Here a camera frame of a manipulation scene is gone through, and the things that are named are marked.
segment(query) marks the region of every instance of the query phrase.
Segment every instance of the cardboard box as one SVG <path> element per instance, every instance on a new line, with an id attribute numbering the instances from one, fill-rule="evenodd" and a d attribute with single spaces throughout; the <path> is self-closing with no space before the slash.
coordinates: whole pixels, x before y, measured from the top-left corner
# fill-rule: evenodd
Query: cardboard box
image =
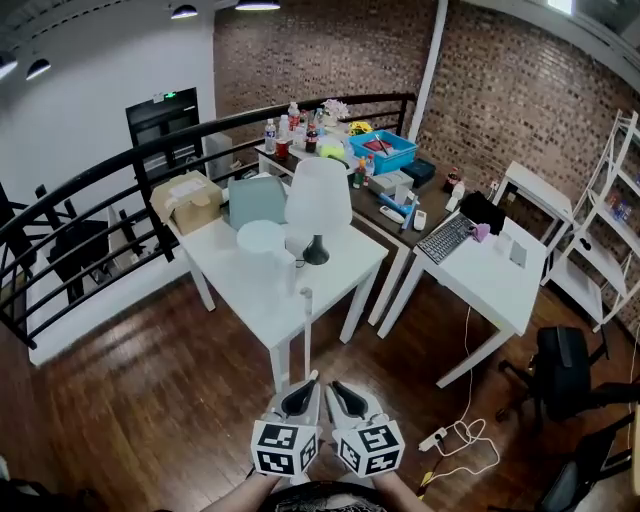
<path id="1" fill-rule="evenodd" d="M 187 235 L 220 217 L 222 189 L 197 171 L 172 178 L 151 193 L 151 205 L 163 224 L 169 219 Z"/>

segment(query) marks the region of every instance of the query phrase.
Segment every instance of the keyboard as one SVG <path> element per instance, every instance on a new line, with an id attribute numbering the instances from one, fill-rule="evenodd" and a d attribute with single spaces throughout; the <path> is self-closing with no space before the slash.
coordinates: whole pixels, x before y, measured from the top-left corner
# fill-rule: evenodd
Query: keyboard
<path id="1" fill-rule="evenodd" d="M 471 235 L 475 224 L 459 213 L 437 231 L 418 242 L 418 247 L 439 265 L 456 247 Z"/>

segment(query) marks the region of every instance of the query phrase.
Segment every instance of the dark tabletop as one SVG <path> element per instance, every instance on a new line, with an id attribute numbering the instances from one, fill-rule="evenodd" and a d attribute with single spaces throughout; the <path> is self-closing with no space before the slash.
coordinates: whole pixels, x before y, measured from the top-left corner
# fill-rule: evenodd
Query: dark tabletop
<path id="1" fill-rule="evenodd" d="M 268 155 L 258 148 L 256 148 L 256 151 L 291 172 L 295 172 L 296 166 L 300 161 L 298 157 L 291 154 L 287 156 L 286 160 L 282 161 L 277 160 L 275 155 Z M 383 203 L 376 195 L 369 191 L 368 187 L 362 186 L 359 189 L 355 189 L 351 186 L 353 174 L 349 176 L 351 207 L 353 211 L 359 213 L 389 235 L 402 241 L 408 247 L 414 247 L 420 240 L 433 231 L 449 213 L 444 209 L 450 197 L 449 194 L 442 190 L 445 179 L 445 176 L 436 173 L 436 175 L 428 183 L 420 187 L 420 189 L 413 189 L 413 192 L 418 194 L 420 201 L 419 209 L 427 214 L 427 222 L 422 231 L 413 229 L 412 221 L 411 225 L 405 231 L 401 232 L 399 224 L 380 213 L 380 207 L 383 206 Z"/>

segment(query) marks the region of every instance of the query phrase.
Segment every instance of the cable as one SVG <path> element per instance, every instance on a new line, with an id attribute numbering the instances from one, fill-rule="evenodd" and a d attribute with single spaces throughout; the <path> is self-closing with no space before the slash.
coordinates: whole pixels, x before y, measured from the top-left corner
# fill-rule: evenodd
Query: cable
<path id="1" fill-rule="evenodd" d="M 640 331 L 640 320 L 638 320 L 638 327 L 636 327 L 636 339 L 633 342 L 633 356 L 631 356 L 631 375 L 629 375 L 629 382 L 633 382 L 633 366 L 636 362 L 636 350 L 638 348 L 638 331 Z M 631 402 L 629 402 L 629 414 L 631 414 Z M 627 429 L 627 449 L 631 449 L 631 423 Z"/>
<path id="2" fill-rule="evenodd" d="M 471 306 L 469 306 L 469 309 L 467 310 L 467 320 L 465 322 L 464 325 L 464 349 L 467 352 L 467 357 L 469 356 L 469 348 L 467 347 L 467 334 L 468 334 L 468 330 L 469 330 L 469 315 L 471 314 Z M 488 441 L 489 444 L 491 444 L 491 448 L 493 449 L 493 452 L 496 454 L 496 458 L 497 460 L 492 463 L 489 464 L 488 466 L 485 466 L 484 468 L 482 468 L 480 471 L 473 471 L 465 466 L 461 466 L 459 468 L 454 469 L 453 471 L 449 471 L 448 473 L 443 473 L 441 475 L 433 475 L 431 477 L 431 479 L 427 482 L 428 484 L 431 484 L 434 480 L 437 480 L 438 478 L 442 478 L 445 476 L 449 476 L 449 475 L 453 475 L 454 473 L 457 473 L 458 471 L 466 471 L 467 473 L 471 473 L 472 475 L 476 476 L 479 475 L 480 473 L 484 473 L 487 469 L 491 469 L 494 466 L 497 466 L 498 464 L 500 464 L 500 454 L 498 453 L 498 450 L 496 448 L 496 445 L 493 444 L 493 441 L 491 439 L 489 439 L 488 437 L 480 437 L 482 436 L 482 433 L 484 432 L 485 427 L 487 426 L 487 422 L 483 419 L 483 418 L 478 418 L 475 421 L 472 421 L 471 423 L 469 423 L 468 425 L 466 423 L 464 423 L 464 418 L 466 417 L 467 413 L 469 412 L 469 408 L 471 407 L 471 390 L 473 388 L 473 369 L 469 370 L 470 371 L 470 379 L 469 379 L 469 401 L 467 402 L 467 408 L 464 410 L 464 413 L 462 414 L 462 416 L 460 417 L 459 420 L 457 420 L 456 422 L 454 422 L 452 425 L 449 425 L 445 430 L 449 430 L 449 429 L 453 429 L 455 431 L 456 434 L 458 434 L 458 437 L 460 437 L 460 439 L 462 439 L 462 442 L 464 443 L 463 446 L 461 446 L 460 448 L 457 448 L 455 450 L 453 450 L 452 452 L 449 453 L 445 453 L 440 449 L 439 444 L 436 444 L 436 448 L 438 449 L 438 451 L 440 452 L 440 455 L 442 455 L 442 457 L 450 457 L 451 455 L 455 455 L 456 453 L 458 453 L 461 450 L 464 450 L 465 448 L 471 446 L 472 444 L 474 444 L 476 441 Z M 475 426 L 479 424 L 480 425 L 480 429 L 478 430 L 478 433 L 476 435 L 473 435 L 471 433 L 471 429 Z"/>

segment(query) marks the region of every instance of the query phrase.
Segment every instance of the black metal railing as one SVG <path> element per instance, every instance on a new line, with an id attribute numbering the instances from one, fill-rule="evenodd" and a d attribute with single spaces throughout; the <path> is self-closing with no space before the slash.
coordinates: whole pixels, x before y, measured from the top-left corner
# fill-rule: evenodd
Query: black metal railing
<path id="1" fill-rule="evenodd" d="M 299 102 L 299 108 L 302 110 L 312 110 L 321 107 L 322 103 L 328 98 L 319 98 L 309 101 Z M 381 126 L 381 129 L 395 129 L 397 134 L 401 134 L 404 118 L 407 111 L 408 102 L 415 102 L 415 95 L 410 93 L 391 93 L 391 94 L 368 94 L 359 96 L 344 96 L 337 98 L 347 105 L 366 105 L 375 103 L 386 102 L 399 102 L 400 106 L 397 110 L 384 111 L 379 113 L 367 113 L 361 116 L 353 116 L 346 121 L 355 120 L 367 120 L 375 118 L 387 118 L 390 116 L 398 116 L 397 122 L 391 125 Z M 184 130 L 166 135 L 159 139 L 153 140 L 141 146 L 134 147 L 115 155 L 108 160 L 105 160 L 90 169 L 78 174 L 75 178 L 67 181 L 57 189 L 44 195 L 39 201 L 31 206 L 26 206 L 19 203 L 10 203 L 10 206 L 22 209 L 22 212 L 13 216 L 13 218 L 4 217 L 5 223 L 0 228 L 0 247 L 4 245 L 4 251 L 2 254 L 2 263 L 0 265 L 0 279 L 5 282 L 6 276 L 10 275 L 10 283 L 3 288 L 2 297 L 0 298 L 0 321 L 2 321 L 25 345 L 29 348 L 36 348 L 34 338 L 44 331 L 51 324 L 59 320 L 62 316 L 66 315 L 69 311 L 76 308 L 86 300 L 99 293 L 101 290 L 115 283 L 116 281 L 124 278 L 131 272 L 137 270 L 143 265 L 149 263 L 160 255 L 164 255 L 168 261 L 173 259 L 173 248 L 177 245 L 177 241 L 173 238 L 166 227 L 162 226 L 160 219 L 153 211 L 150 198 L 152 187 L 161 181 L 165 181 L 173 176 L 182 174 L 183 172 L 204 165 L 206 162 L 215 160 L 222 156 L 249 149 L 255 147 L 264 142 L 264 139 L 255 139 L 249 142 L 238 144 L 230 149 L 216 153 L 215 155 L 207 155 L 198 158 L 194 161 L 185 163 L 183 165 L 176 166 L 169 169 L 166 173 L 149 179 L 144 171 L 144 165 L 142 161 L 156 153 L 165 151 L 172 147 L 179 146 L 185 142 L 192 142 L 198 138 L 205 137 L 218 132 L 223 132 L 233 128 L 246 126 L 252 123 L 265 121 L 269 118 L 278 118 L 282 114 L 286 114 L 288 111 L 288 105 L 278 105 L 273 107 L 261 108 L 258 110 L 252 110 L 241 114 L 229 116 L 223 119 L 202 123 L 197 126 L 185 128 Z M 132 166 L 134 169 L 137 184 L 129 187 L 114 196 L 105 199 L 104 201 L 89 208 L 87 211 L 76 214 L 69 199 L 76 193 L 84 190 L 85 188 L 96 184 L 100 180 L 111 176 L 116 172 L 125 170 L 125 168 Z M 244 175 L 247 171 L 254 169 L 258 166 L 258 162 L 252 162 L 244 165 L 238 169 L 228 172 L 222 176 L 215 177 L 214 181 L 221 182 L 231 177 L 238 178 Z M 58 242 L 59 240 L 67 240 L 65 237 L 69 236 L 70 230 L 77 229 L 81 226 L 81 223 L 87 221 L 91 216 L 101 212 L 105 208 L 113 205 L 114 203 L 121 201 L 133 194 L 139 193 L 144 202 L 144 208 L 132 215 L 126 216 L 121 221 L 113 224 L 106 229 L 93 234 L 92 236 L 84 239 L 81 243 L 69 248 L 63 254 L 59 255 L 55 260 L 49 261 L 49 265 L 37 272 L 32 273 L 31 267 L 35 262 L 37 251 L 45 247 L 51 242 Z M 63 204 L 67 210 L 67 214 L 61 213 L 56 210 L 56 207 Z M 37 234 L 37 235 L 25 235 L 24 229 L 27 226 L 46 226 L 46 221 L 37 220 L 38 217 L 47 216 L 55 212 L 60 217 L 68 218 L 69 221 L 55 227 L 51 233 Z M 152 229 L 144 235 L 138 236 L 135 240 L 129 240 L 127 244 L 119 247 L 117 250 L 108 252 L 108 254 L 98 258 L 95 261 L 78 261 L 78 258 L 82 257 L 83 251 L 91 246 L 91 244 L 104 239 L 109 234 L 122 229 L 126 226 L 131 226 L 135 222 L 148 218 L 151 221 Z M 69 301 L 69 304 L 62 308 L 60 311 L 47 318 L 44 322 L 40 323 L 35 329 L 28 331 L 27 318 L 38 311 L 42 306 L 48 303 L 56 295 L 63 293 L 65 290 L 73 285 L 74 282 L 78 282 L 83 277 L 89 276 L 92 272 L 104 268 L 114 258 L 125 253 L 127 250 L 132 249 L 135 246 L 139 246 L 143 242 L 148 241 L 152 237 L 157 237 L 158 245 L 150 254 L 140 258 L 136 263 L 127 267 L 125 270 L 111 276 L 109 279 L 97 284 L 93 289 L 87 293 L 83 293 L 80 296 L 73 296 L 73 300 Z M 16 244 L 16 238 L 21 240 L 28 240 L 27 249 L 20 249 L 16 254 L 14 253 L 14 259 L 10 263 L 7 262 L 7 254 L 9 247 L 14 247 Z M 52 271 L 60 269 L 62 265 L 67 264 L 70 261 L 76 262 L 81 268 L 78 272 L 72 276 L 67 276 L 62 280 L 62 284 L 51 290 L 46 295 L 37 298 L 33 304 L 26 306 L 25 293 L 34 284 L 40 281 L 43 277 Z M 17 277 L 22 274 L 23 279 L 20 286 L 17 286 Z"/>

